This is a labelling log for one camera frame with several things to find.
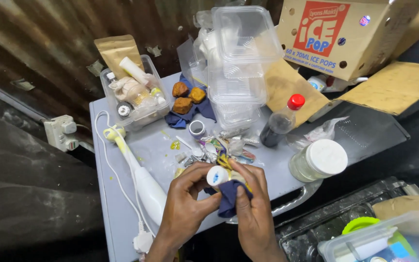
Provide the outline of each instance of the white plastic spoon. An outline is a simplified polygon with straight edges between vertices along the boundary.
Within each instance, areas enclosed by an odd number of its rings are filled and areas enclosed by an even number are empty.
[[[197,158],[201,158],[203,156],[203,151],[201,151],[200,148],[196,148],[196,147],[192,147],[191,145],[189,145],[187,142],[185,142],[182,138],[176,136],[176,138],[182,142],[182,144],[186,145],[188,148],[190,148],[192,150],[192,154],[197,157]]]

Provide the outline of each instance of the red bottle cap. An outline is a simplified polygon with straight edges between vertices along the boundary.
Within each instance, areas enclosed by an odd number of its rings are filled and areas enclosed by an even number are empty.
[[[289,98],[287,106],[290,110],[297,111],[305,104],[305,98],[300,94],[294,94]]]

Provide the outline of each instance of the rusty metal sheet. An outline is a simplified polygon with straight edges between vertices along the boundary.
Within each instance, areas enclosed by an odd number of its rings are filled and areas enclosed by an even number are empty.
[[[89,70],[102,60],[94,39],[133,35],[140,53],[150,55],[164,77],[180,71],[176,47],[189,34],[196,37],[196,12],[227,2],[0,0],[0,88],[47,115],[68,114],[90,126],[88,104],[104,96],[99,78]],[[246,3],[282,7],[282,0]],[[158,57],[147,51],[156,46]],[[21,79],[35,88],[25,91],[11,84]]]

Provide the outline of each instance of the white electric cord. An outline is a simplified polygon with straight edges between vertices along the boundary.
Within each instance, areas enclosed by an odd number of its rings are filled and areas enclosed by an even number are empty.
[[[104,156],[106,158],[106,163],[108,163],[109,168],[111,168],[111,170],[113,171],[113,173],[116,175],[117,181],[119,183],[119,187],[121,188],[122,193],[124,194],[125,198],[127,199],[127,201],[129,201],[130,205],[134,208],[135,212],[137,213],[138,216],[138,230],[139,233],[145,232],[145,229],[143,227],[143,222],[145,222],[145,225],[148,227],[148,230],[151,232],[151,234],[156,237],[156,235],[153,233],[153,231],[151,230],[151,227],[148,225],[145,216],[143,215],[143,211],[142,208],[140,206],[140,201],[138,200],[138,194],[137,194],[137,185],[136,185],[136,180],[135,180],[135,173],[134,170],[132,168],[132,165],[129,165],[130,168],[130,172],[131,172],[131,176],[132,176],[132,181],[134,182],[134,188],[135,188],[135,198],[137,200],[137,205],[138,205],[138,209],[140,211],[137,210],[136,206],[134,205],[134,203],[131,201],[131,199],[129,198],[129,196],[127,195],[127,193],[125,193],[124,188],[122,187],[121,184],[121,180],[119,179],[119,176],[117,175],[116,171],[113,169],[113,167],[111,166],[111,164],[109,163],[108,160],[108,153],[106,152],[106,143],[104,142],[103,138],[101,137],[101,135],[98,133],[98,117],[100,116],[100,114],[102,112],[106,113],[107,116],[107,120],[106,120],[106,125],[113,129],[114,131],[116,131],[116,133],[119,135],[119,137],[121,138],[122,142],[126,145],[124,137],[112,126],[109,125],[109,113],[105,110],[100,111],[96,117],[95,117],[95,131],[96,131],[96,135],[98,136],[98,138],[101,140],[101,142],[103,143],[103,148],[104,148]],[[131,158],[133,158],[133,156],[131,156],[130,152],[127,153],[129,159],[131,160]]]

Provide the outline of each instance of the clear plastic bag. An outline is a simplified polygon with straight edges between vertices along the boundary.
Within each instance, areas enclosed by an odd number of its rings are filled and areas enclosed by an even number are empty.
[[[287,135],[287,144],[292,150],[294,150],[295,152],[299,152],[306,146],[317,140],[334,140],[334,136],[336,134],[334,131],[334,126],[337,124],[337,122],[346,120],[347,118],[349,117],[345,116],[328,120],[324,122],[321,126],[311,130],[308,134],[304,135],[304,138],[297,135]]]

